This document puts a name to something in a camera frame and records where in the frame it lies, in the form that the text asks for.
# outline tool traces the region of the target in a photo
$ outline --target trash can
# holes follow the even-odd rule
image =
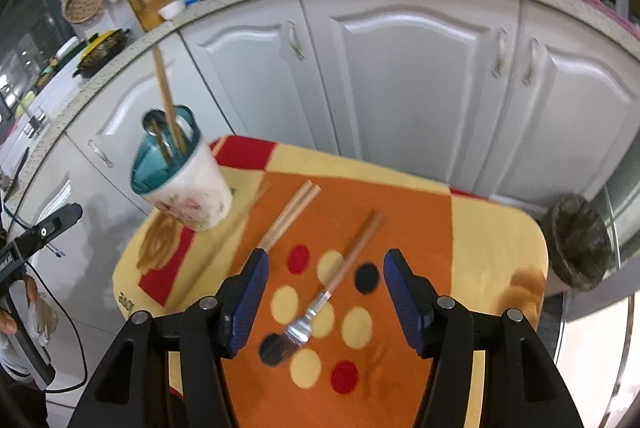
[[[614,265],[607,228],[585,198],[565,195],[540,222],[549,256],[545,296],[593,289]]]

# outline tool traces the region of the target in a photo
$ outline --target blue gripper pad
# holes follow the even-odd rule
[[[422,332],[433,322],[431,304],[438,295],[429,280],[413,274],[399,249],[387,251],[383,274],[406,343],[422,356]]]
[[[218,341],[233,358],[246,345],[269,277],[269,259],[254,249],[242,271],[226,278],[216,294],[222,302]]]

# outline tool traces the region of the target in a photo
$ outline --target yellow circle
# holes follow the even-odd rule
[[[311,321],[311,335],[314,338],[324,338],[328,336],[331,329],[334,328],[334,307],[330,303],[324,304],[324,307]]]
[[[290,285],[278,288],[271,298],[271,315],[276,322],[286,325],[298,312],[298,293]]]
[[[310,348],[301,348],[296,352],[289,365],[291,381],[300,388],[311,388],[315,385],[321,370],[320,358]]]
[[[335,249],[325,251],[318,261],[318,280],[327,285],[342,265],[343,258]]]
[[[342,320],[342,339],[348,347],[363,348],[371,340],[373,320],[364,307],[353,307]]]

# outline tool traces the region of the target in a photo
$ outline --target red circle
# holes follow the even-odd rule
[[[294,275],[302,273],[306,266],[309,265],[309,248],[299,244],[289,251],[289,258],[287,259],[287,268],[289,272]]]
[[[353,361],[342,360],[331,371],[331,387],[338,394],[349,394],[358,384],[358,369]]]

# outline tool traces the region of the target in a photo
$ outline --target tablecloth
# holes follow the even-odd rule
[[[542,307],[547,255],[537,224],[520,210],[373,164],[258,139],[212,144],[234,193],[232,211],[194,233],[154,212],[113,273],[125,317],[179,312],[215,294],[235,274],[295,191],[310,179],[322,188],[269,253],[270,277],[246,347],[223,368],[241,428],[412,426],[430,361],[404,341],[382,278],[383,255],[399,248],[415,273],[469,310],[520,308],[534,325]],[[251,208],[264,183],[268,192]],[[337,267],[370,210],[386,216],[314,324],[314,336],[286,364],[265,366],[260,344],[299,316]],[[143,274],[141,246],[158,241],[166,264]],[[170,383],[181,393],[178,354]],[[474,355],[465,426],[478,426],[484,355]]]

